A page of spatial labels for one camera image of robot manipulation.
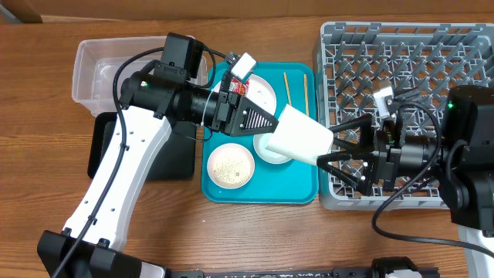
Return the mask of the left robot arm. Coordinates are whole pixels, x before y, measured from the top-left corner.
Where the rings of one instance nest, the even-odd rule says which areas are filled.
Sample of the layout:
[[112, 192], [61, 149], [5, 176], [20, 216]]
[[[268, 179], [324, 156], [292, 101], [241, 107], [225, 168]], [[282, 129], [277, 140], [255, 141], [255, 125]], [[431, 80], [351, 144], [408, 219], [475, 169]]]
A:
[[271, 133], [277, 119], [230, 90], [256, 68], [247, 53], [224, 55], [218, 91], [196, 85], [208, 47], [169, 33], [152, 59], [130, 77], [115, 76], [117, 120], [88, 191], [59, 233], [45, 231], [37, 253], [52, 277], [167, 277], [166, 267], [124, 253], [130, 219], [157, 154], [174, 125], [188, 122], [231, 137]]

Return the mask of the grey bowl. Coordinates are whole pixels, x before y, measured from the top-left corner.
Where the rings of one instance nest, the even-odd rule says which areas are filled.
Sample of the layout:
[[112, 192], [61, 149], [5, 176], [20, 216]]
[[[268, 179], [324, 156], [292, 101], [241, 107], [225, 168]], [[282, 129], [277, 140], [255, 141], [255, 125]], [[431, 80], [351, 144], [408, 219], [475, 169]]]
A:
[[269, 142], [269, 139], [271, 138], [272, 134], [267, 133], [267, 134], [256, 134], [253, 137], [253, 146], [254, 150], [257, 153], [257, 155], [264, 160], [267, 163], [270, 164], [284, 164], [288, 161], [291, 160], [291, 158], [288, 158], [287, 156], [278, 154], [276, 152], [268, 150], [267, 144]]

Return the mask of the white cup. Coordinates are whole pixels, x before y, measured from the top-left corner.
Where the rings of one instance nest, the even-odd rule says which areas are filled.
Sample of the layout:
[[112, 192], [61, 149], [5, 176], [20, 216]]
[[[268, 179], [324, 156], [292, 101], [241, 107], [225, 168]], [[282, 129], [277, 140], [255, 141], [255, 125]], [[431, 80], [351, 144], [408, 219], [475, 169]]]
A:
[[332, 146], [332, 131], [287, 104], [279, 115], [266, 149], [316, 166], [317, 158], [329, 154]]

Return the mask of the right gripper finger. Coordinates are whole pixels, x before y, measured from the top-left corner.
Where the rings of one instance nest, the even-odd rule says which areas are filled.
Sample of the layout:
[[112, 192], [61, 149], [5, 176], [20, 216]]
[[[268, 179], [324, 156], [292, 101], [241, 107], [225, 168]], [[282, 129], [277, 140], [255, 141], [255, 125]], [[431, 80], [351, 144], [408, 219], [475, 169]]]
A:
[[374, 162], [371, 151], [338, 151], [320, 155], [316, 166], [362, 195], [371, 195]]
[[[333, 144], [330, 147], [332, 152], [343, 149], [344, 151], [374, 149], [374, 128], [372, 127], [373, 117], [370, 114], [364, 114], [345, 123], [333, 126], [330, 131], [334, 133]], [[357, 143], [346, 141], [340, 138], [340, 133], [347, 136], [357, 135]]]

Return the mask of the red snack wrapper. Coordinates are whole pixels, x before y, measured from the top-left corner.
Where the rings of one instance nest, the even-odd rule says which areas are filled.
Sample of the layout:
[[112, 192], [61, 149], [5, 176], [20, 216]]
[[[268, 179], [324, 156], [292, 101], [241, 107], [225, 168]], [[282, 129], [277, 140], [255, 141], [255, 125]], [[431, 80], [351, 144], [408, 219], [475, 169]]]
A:
[[245, 96], [249, 90], [249, 80], [246, 80], [244, 83], [242, 83], [236, 78], [232, 78], [229, 90], [239, 95]]

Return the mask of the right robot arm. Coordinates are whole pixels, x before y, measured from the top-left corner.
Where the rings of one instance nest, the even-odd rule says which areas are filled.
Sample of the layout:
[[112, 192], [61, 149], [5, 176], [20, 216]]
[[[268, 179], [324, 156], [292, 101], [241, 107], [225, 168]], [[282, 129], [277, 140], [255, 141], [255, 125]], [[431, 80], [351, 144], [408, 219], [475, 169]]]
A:
[[[381, 182], [393, 191], [371, 220], [375, 232], [407, 242], [460, 247], [471, 277], [493, 275], [493, 90], [461, 85], [450, 89], [443, 120], [421, 102], [417, 89], [396, 90], [383, 82], [374, 91], [382, 126], [374, 130], [365, 114], [331, 127], [359, 129], [356, 144], [334, 140], [338, 152], [317, 157], [318, 168], [363, 195]], [[398, 177], [410, 180], [394, 191]], [[438, 181], [439, 194], [458, 226], [458, 241], [399, 235], [377, 225], [379, 215], [404, 193]]]

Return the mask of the white rice pile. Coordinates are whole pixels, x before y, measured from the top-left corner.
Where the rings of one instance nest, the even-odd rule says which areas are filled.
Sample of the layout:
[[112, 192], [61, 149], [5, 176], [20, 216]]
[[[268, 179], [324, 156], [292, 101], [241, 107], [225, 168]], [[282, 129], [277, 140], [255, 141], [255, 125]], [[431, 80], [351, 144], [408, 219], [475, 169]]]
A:
[[215, 164], [213, 173], [225, 187], [237, 187], [249, 180], [251, 171], [246, 161], [228, 159]]

